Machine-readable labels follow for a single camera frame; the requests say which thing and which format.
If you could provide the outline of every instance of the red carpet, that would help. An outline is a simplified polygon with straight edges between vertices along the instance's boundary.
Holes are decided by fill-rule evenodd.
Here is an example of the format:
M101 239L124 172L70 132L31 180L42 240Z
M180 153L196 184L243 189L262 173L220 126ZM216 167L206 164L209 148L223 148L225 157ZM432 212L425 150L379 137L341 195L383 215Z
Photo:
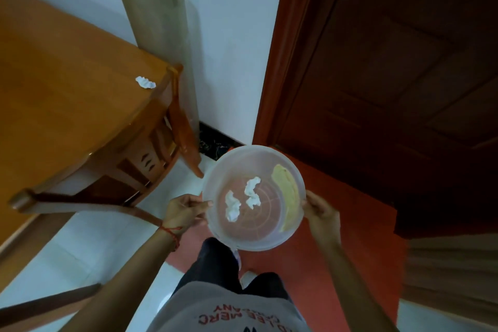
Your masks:
M396 321L402 290L406 244L394 235L396 210L293 158L306 188L327 199L341 212L343 247L370 291ZM189 230L182 248L167 262L185 272L196 260L207 227ZM332 280L318 248L303 223L284 244L270 251L241 251L243 270L277 272L314 332L348 331Z

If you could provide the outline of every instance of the hand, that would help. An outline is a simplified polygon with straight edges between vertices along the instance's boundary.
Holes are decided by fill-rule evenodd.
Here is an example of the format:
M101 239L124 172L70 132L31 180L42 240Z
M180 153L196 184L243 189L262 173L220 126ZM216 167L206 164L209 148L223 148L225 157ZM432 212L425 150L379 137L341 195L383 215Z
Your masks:
M341 245L341 220L339 212L331 204L307 190L302 207L310 223L311 234L320 248Z
M212 201L202 202L201 196L183 195L173 198L168 203L162 225L166 228L172 228L171 232L181 236L194 222L205 219L204 213L212 204Z

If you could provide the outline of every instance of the wooden table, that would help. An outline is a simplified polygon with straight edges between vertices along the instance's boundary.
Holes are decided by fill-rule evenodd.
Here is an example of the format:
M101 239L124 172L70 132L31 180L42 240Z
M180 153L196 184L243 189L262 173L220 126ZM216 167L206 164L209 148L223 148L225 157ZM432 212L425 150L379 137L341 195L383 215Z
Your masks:
M0 5L2 243L29 217L9 198L102 145L149 96L135 77L159 83L166 63L43 1ZM69 217L44 219L56 232ZM38 229L50 239L46 225Z

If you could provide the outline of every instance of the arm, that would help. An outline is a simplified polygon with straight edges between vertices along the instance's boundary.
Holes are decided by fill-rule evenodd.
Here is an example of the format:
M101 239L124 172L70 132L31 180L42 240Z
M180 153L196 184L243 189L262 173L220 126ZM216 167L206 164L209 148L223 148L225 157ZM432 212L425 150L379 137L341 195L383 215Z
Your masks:
M334 288L351 332L398 331L368 291L341 247L339 212L326 200L306 191L304 216L329 267Z
M195 217L211 205L201 201L201 197L193 195L172 199L163 226L182 227L181 230L174 230L179 239ZM174 238L162 229L157 230L61 332L124 332L166 257L174 249Z

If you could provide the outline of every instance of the dark pants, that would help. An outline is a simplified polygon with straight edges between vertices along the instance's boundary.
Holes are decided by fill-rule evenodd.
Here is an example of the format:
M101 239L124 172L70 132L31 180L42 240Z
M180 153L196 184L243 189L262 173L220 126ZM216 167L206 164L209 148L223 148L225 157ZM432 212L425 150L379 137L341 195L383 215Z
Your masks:
M239 282L239 263L230 248L214 237L202 243L196 262L183 275L173 294L192 281L209 282L236 294L283 298L292 302L277 273L260 274L245 289L242 289Z

